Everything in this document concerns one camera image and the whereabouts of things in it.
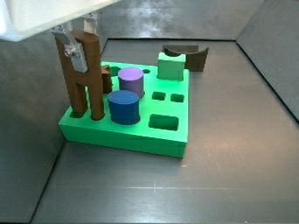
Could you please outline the white gripper one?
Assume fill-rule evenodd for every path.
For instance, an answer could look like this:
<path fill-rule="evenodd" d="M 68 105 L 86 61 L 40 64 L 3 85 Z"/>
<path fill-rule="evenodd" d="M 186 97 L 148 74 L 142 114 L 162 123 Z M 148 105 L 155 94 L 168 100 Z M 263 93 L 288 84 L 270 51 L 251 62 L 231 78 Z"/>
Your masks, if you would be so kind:
<path fill-rule="evenodd" d="M 63 43 L 63 54 L 70 57 L 74 69 L 86 73 L 88 65 L 83 45 L 71 33 L 71 25 L 64 23 L 83 16 L 84 32 L 96 34 L 99 17 L 92 11 L 119 1 L 0 0 L 0 39 L 17 42 L 51 29 Z"/>

